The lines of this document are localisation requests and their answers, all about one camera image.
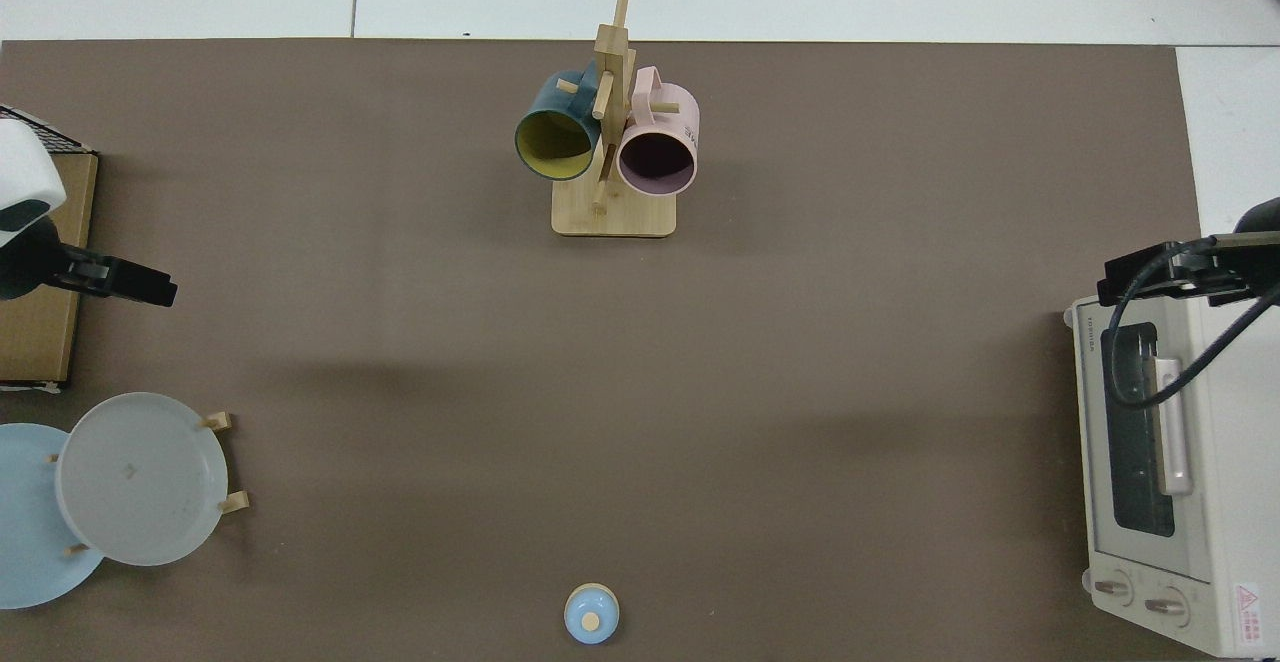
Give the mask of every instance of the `oven door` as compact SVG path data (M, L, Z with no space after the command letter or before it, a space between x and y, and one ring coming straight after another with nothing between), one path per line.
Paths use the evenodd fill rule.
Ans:
M1139 411L1116 406L1103 388L1112 346L1117 382L1130 397L1147 396L1155 389L1153 375L1167 383L1192 361L1187 305L1138 300L1125 310L1114 338L1106 334L1114 307L1079 306L1085 493L1098 552L1208 583L1196 385Z

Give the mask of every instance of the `warning label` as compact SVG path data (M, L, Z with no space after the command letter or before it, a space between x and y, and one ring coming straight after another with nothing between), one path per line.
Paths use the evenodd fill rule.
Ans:
M1235 585L1235 636L1240 644L1262 644L1262 601L1258 585Z

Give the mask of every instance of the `brown table mat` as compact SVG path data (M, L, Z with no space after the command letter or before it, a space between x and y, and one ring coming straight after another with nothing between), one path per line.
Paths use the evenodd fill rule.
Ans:
M229 410L253 507L0 658L1197 657L1080 590L1061 323L1197 233L1174 52L635 46L703 114L666 241L557 237L515 155L590 44L5 42L0 99L102 151L91 247L179 292L83 302L3 419Z

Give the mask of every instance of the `mug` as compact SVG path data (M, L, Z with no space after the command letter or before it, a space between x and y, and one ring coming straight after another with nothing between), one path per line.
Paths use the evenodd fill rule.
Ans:
M658 68L636 70L631 115L618 143L618 175L637 192L684 192L698 174L698 101L680 85L663 83Z
M591 117L596 88L595 61L547 78L516 125L516 152L529 169L557 181L585 173L600 138L600 120Z

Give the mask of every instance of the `black cable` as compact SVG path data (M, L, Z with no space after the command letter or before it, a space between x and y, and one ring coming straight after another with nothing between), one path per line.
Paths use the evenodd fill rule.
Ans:
M1120 385L1116 382L1117 346L1115 344L1116 330L1120 329L1120 316L1124 315L1125 307L1128 307L1129 302L1132 302L1133 298L1138 295L1138 289L1142 288L1142 286L1147 282L1147 279L1151 278L1151 275L1155 274L1156 270L1158 270L1161 266L1169 262L1169 260L1172 260L1172 257L1176 257L1179 255L1185 255L1185 254L1198 255L1201 252L1206 252L1208 251L1208 248L1212 248L1216 243L1217 243L1216 238L1206 237L1192 242L1183 242L1174 247L1166 248L1156 257L1152 257L1152 260L1148 261L1147 265L1143 266L1137 275L1134 275L1133 280L1129 283L1129 287L1125 288L1124 296L1120 298L1120 302L1116 302L1116 309L1114 312L1111 312L1111 324L1107 325L1107 335L1111 338L1111 350L1107 357L1108 374L1105 380L1106 384L1103 384L1103 387L1107 391L1107 397L1111 397L1111 401L1115 402L1117 406L1124 407L1125 410L1146 410L1147 407L1153 407L1156 405L1160 405L1171 398L1172 396L1178 394L1180 389L1187 387L1188 383L1196 379L1196 376L1201 374L1204 370L1204 367L1208 366L1208 362L1212 362L1215 357L1220 356L1228 344L1235 342L1235 338L1240 337L1240 333L1243 333L1243 330L1247 329L1248 325L1252 325L1254 321L1257 321L1257 319L1262 316L1262 312L1267 311L1267 307L1271 307L1272 305L1276 305L1276 302L1280 302L1280 284L1276 284L1272 288L1266 289L1266 292L1262 293L1262 296L1252 307L1248 307L1248 310L1244 311L1243 315L1236 318L1236 320L1231 323L1231 325L1226 328L1226 330L1221 335L1219 335L1219 338L1215 339L1212 344L1204 348L1204 352L1202 352L1199 357L1196 357L1196 361L1190 362L1190 365L1188 365L1187 369L1184 369L1183 373L1178 375L1178 379L1169 383L1169 385L1156 392L1156 394L1152 394L1151 397L1144 397L1142 400L1126 400L1124 397L1124 393L1120 391Z

